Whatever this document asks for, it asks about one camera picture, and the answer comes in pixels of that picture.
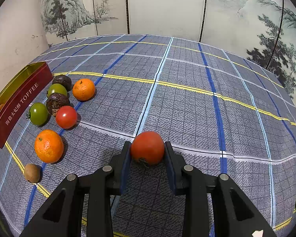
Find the dark passion fruit front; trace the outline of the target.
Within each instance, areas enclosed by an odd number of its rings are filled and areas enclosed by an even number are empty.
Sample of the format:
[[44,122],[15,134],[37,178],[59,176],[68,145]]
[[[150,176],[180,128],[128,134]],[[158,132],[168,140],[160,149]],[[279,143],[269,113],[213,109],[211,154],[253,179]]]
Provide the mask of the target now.
[[61,107],[67,105],[70,105],[70,100],[67,96],[61,93],[52,93],[46,101],[46,108],[54,117],[56,117],[56,114]]

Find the brown kiwi fruit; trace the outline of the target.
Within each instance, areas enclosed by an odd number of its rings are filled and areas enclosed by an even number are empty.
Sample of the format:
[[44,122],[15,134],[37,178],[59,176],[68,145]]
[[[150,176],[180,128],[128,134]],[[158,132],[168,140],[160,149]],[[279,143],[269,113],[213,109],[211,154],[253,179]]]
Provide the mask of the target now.
[[30,183],[38,183],[41,179],[41,169],[35,164],[27,164],[24,168],[24,177]]

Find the painted folding screen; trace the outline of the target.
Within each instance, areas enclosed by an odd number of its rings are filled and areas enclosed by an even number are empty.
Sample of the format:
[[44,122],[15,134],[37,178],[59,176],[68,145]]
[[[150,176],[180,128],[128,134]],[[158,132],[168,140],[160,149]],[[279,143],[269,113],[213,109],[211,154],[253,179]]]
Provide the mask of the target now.
[[275,74],[296,106],[296,7],[291,0],[39,0],[49,44],[147,33],[200,41]]

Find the small red tomato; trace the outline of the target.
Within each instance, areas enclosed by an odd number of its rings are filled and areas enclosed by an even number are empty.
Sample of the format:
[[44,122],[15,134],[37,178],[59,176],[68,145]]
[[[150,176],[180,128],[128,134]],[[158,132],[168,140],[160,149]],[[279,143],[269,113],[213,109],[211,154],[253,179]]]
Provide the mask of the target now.
[[56,123],[63,129],[72,128],[78,119],[76,110],[67,105],[61,107],[56,113]]

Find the dark passion fruit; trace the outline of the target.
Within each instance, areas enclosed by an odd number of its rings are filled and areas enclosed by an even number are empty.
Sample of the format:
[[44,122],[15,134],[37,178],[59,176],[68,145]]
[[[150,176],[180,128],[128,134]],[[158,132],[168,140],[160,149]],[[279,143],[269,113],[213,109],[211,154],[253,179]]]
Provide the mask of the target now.
[[60,74],[54,77],[53,84],[60,84],[65,87],[67,91],[70,91],[72,88],[72,80],[66,75]]
[[67,96],[61,93],[52,93],[46,101],[46,108],[54,117],[56,117],[56,114],[61,107],[67,105],[70,105],[70,100]]

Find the red orange tomato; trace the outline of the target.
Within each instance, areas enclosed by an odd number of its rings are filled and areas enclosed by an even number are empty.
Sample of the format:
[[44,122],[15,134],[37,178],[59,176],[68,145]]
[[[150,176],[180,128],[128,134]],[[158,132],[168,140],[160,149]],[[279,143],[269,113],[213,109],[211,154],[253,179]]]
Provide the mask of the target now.
[[162,161],[165,144],[162,137],[154,131],[145,131],[136,136],[130,147],[134,161],[147,166],[154,166]]

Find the red gold toffee tin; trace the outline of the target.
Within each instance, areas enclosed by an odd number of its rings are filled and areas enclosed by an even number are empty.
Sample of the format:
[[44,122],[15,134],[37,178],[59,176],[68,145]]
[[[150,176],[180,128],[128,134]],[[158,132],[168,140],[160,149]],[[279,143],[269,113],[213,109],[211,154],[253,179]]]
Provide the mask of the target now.
[[43,88],[53,79],[47,62],[26,65],[0,92],[0,148],[14,126]]

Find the plaid blue tablecloth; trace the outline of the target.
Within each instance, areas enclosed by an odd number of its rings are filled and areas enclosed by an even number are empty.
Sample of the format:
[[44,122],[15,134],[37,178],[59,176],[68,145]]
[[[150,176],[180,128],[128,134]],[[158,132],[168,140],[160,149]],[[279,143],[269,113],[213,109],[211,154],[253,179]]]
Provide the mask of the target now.
[[[44,129],[64,140],[65,155],[43,163],[34,151],[41,128],[22,115],[0,148],[0,210],[19,236],[70,173],[109,163],[125,141],[155,131],[204,173],[227,173],[277,236],[296,224],[296,108],[276,76],[256,63],[195,41],[153,35],[107,35],[54,45],[26,59],[47,62],[73,82],[90,79],[95,97],[70,102],[72,130],[54,118]],[[38,183],[24,177],[41,169]]]

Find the green tomato front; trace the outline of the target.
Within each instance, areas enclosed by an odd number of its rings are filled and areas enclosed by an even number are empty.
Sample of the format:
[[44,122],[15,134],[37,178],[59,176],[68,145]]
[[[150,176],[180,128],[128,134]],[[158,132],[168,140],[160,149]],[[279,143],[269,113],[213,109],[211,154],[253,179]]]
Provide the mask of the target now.
[[34,103],[28,113],[27,119],[30,119],[31,123],[36,126],[43,125],[49,117],[49,112],[43,103]]

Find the large orange mandarin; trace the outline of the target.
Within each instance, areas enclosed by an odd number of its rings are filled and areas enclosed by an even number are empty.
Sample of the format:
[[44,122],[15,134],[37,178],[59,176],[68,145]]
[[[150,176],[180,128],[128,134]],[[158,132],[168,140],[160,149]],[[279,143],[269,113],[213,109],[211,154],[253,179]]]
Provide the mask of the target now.
[[45,163],[56,163],[64,152],[64,143],[59,134],[53,130],[41,131],[34,143],[37,157]]

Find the dark passion fruit back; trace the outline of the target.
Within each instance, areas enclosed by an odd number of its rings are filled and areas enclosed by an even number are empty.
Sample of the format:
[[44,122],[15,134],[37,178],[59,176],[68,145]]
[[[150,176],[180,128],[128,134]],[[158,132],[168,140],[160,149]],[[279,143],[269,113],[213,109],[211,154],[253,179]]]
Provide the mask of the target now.
[[60,84],[65,87],[67,91],[70,91],[72,88],[72,80],[66,75],[60,74],[54,77],[53,84]]

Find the green tomato back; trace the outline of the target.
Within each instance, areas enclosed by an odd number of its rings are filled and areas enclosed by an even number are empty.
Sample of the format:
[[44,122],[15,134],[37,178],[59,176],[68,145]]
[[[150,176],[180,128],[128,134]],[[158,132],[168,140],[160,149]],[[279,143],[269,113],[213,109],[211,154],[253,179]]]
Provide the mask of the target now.
[[62,94],[64,96],[67,96],[67,90],[64,86],[62,86],[61,84],[52,84],[48,91],[47,91],[47,97],[49,97],[51,94],[53,93],[59,93]]

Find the green tomato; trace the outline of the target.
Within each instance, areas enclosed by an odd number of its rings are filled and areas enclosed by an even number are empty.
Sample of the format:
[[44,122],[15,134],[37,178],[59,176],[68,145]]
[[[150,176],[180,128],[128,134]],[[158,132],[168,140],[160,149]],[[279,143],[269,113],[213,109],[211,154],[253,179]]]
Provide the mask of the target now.
[[36,126],[43,125],[49,117],[49,112],[43,103],[34,103],[28,113],[27,119],[30,119],[31,123]]
[[52,84],[48,91],[47,91],[47,97],[49,97],[51,94],[53,93],[59,93],[62,94],[64,96],[67,96],[67,90],[64,86],[62,86],[61,84]]

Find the small orange mandarin back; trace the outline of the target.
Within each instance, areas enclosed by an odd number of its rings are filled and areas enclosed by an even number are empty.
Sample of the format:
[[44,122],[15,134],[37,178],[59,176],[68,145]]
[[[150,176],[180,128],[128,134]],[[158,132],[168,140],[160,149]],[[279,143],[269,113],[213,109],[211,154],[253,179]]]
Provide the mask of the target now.
[[72,93],[77,100],[87,101],[95,95],[96,87],[92,80],[84,78],[74,84]]

